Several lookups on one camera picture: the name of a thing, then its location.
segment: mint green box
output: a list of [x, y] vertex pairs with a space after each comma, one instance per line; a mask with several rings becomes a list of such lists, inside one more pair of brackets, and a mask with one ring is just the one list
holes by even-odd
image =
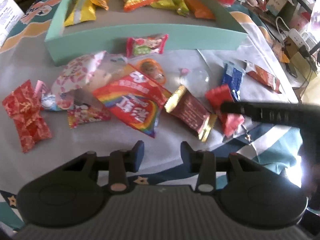
[[[102, 50], [109, 53], [125, 53], [127, 37], [169, 34], [165, 46], [167, 50], [236, 50], [247, 37], [247, 33], [242, 26], [217, 0], [200, 0], [215, 14], [216, 21], [195, 19], [192, 16], [184, 18], [174, 11], [151, 7], [139, 8], [129, 13], [113, 12], [113, 8], [109, 4], [109, 11], [97, 8], [97, 13], [102, 16], [98, 17], [97, 15], [96, 21], [65, 28], [64, 20], [75, 1], [61, 1], [45, 38], [45, 46], [57, 66], [64, 65], [75, 57]], [[152, 14], [165, 13], [168, 14], [168, 17], [159, 16], [157, 19], [157, 17], [152, 16]], [[124, 22], [115, 23], [117, 15], [125, 18]], [[172, 18], [174, 22], [168, 23], [165, 21], [166, 18]], [[104, 22], [107, 22], [108, 19], [113, 23], [109, 23], [111, 26], [104, 26]]]

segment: electrical outlet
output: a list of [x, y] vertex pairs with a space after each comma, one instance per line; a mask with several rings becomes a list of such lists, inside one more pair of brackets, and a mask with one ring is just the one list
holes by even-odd
[[289, 37], [293, 40], [293, 42], [297, 45], [297, 47], [300, 49], [303, 45], [306, 46], [306, 49], [309, 51], [310, 48], [308, 44], [304, 41], [304, 39], [300, 36], [298, 31], [296, 29], [291, 29], [289, 31]]

